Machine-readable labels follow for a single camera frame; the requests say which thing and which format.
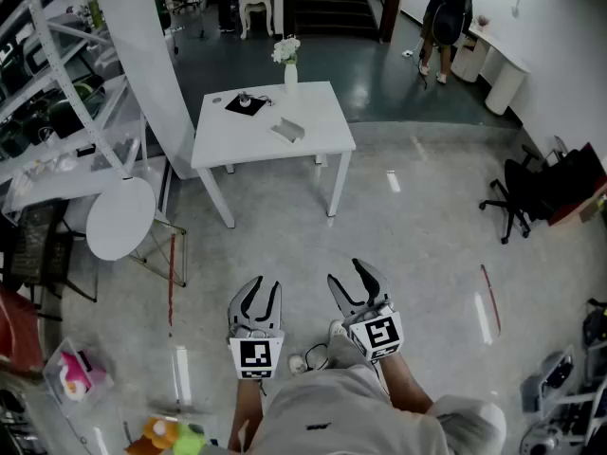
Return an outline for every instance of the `wooden post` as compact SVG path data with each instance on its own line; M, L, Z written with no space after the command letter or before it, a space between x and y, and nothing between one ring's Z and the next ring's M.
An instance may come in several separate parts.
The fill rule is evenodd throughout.
M400 11L400 0L385 0L383 3L383 12L381 13L381 23L379 24L379 39L383 42L390 42L395 30L396 17Z

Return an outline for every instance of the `gray pants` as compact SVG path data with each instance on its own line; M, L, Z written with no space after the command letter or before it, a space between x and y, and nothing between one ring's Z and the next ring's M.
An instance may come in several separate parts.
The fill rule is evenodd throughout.
M356 344L346 336L334 336L329 342L327 369L348 369L357 364L374 370Z

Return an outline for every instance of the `rectangular white tabletop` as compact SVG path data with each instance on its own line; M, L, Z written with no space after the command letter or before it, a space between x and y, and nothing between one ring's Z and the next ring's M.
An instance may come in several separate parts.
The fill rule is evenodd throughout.
M267 96L253 117L234 113L226 106L246 91L254 98ZM305 129L295 143L285 143L269 129L281 118ZM283 84L259 86L205 95L193 146L192 167L252 162L290 156L337 154L356 150L350 128L330 82L300 82L290 96Z

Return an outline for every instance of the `white shoe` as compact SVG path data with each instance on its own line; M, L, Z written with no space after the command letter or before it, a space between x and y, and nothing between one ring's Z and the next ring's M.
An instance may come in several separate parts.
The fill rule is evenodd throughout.
M288 359L288 368L293 375L299 375L307 372L307 364L300 355L292 355Z
M333 320L329 326L329 338L334 336L348 336L348 331L345 330L341 320Z

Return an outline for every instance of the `chair base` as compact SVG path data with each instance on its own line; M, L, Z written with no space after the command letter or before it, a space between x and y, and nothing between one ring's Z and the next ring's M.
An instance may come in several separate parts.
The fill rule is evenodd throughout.
M509 200L510 197L509 197L508 191L506 190L506 187L504 187L504 185L502 185L502 183L497 179L492 181L489 185L491 186L492 189L494 189L497 186L500 189L500 192L502 193L502 195L504 196L505 201L493 201L493 200L483 201L479 204L478 208L480 210L485 210L485 208L487 206L494 206L496 208L502 208L502 209L506 209L508 211L508 225L506 228L506 236L504 236L502 238L502 245L508 244L508 239L510 237L510 232L512 232L512 226L514 224L515 216L519 219L519 221L521 221L521 228L523 228L523 237L528 238L529 233L531 232L531 227L529 227L529 224L526 222L526 220L523 216L523 212L519 208L514 206L512 204L512 202Z

